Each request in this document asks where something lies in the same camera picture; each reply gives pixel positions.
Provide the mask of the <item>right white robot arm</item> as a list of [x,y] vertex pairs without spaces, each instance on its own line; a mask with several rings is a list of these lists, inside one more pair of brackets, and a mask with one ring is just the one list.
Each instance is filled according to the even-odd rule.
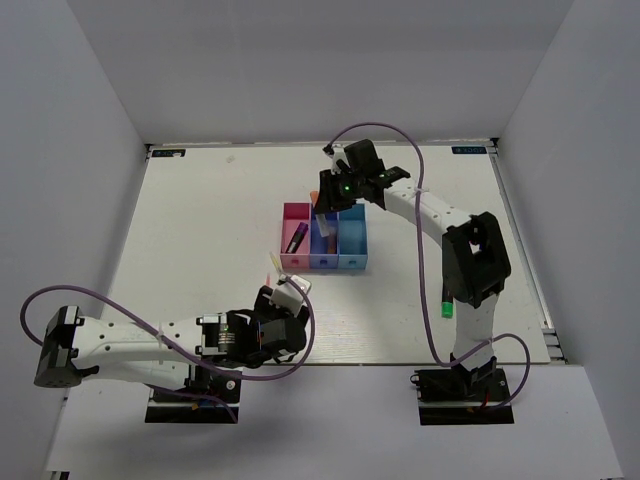
[[341,212],[363,199],[398,215],[441,248],[443,285],[454,299],[456,337],[447,366],[453,390],[472,399],[488,385],[495,368],[492,346],[496,305],[511,275],[511,264],[497,218],[469,214],[418,187],[410,174],[392,167],[369,178],[353,172],[319,173],[318,213]]

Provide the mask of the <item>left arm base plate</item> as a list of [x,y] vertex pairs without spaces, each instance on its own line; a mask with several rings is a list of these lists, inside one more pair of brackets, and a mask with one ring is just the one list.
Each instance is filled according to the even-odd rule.
[[148,424],[236,424],[242,382],[201,367],[189,367],[177,389],[151,387],[145,422]]

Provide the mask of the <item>yellow orange highlighter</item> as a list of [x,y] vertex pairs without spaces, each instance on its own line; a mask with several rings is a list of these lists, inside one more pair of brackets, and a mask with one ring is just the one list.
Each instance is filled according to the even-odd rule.
[[327,240],[327,253],[335,254],[337,249],[337,240],[335,235],[330,235]]

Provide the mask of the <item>grey orange highlighter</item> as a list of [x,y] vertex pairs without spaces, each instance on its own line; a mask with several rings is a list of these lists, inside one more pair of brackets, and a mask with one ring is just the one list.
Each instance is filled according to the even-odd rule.
[[333,231],[329,225],[326,215],[318,213],[316,210],[318,198],[319,198],[319,192],[317,190],[312,190],[310,192],[310,199],[312,204],[312,210],[313,210],[313,213],[315,214],[316,222],[318,225],[318,231],[323,238],[329,238],[333,234]]

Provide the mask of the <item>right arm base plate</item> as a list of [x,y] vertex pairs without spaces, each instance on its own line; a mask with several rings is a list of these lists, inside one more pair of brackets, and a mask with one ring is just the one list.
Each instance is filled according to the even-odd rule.
[[452,370],[415,370],[410,377],[416,388],[421,426],[480,426],[514,423],[503,369],[468,389]]

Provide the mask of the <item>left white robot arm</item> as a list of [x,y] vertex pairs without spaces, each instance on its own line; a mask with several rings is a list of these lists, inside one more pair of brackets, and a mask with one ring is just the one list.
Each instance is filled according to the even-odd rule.
[[264,285],[250,309],[151,324],[128,310],[125,322],[61,307],[39,344],[34,383],[60,389],[85,380],[119,380],[205,396],[214,378],[257,380],[255,369],[292,361],[304,351],[314,320],[309,285],[293,277]]

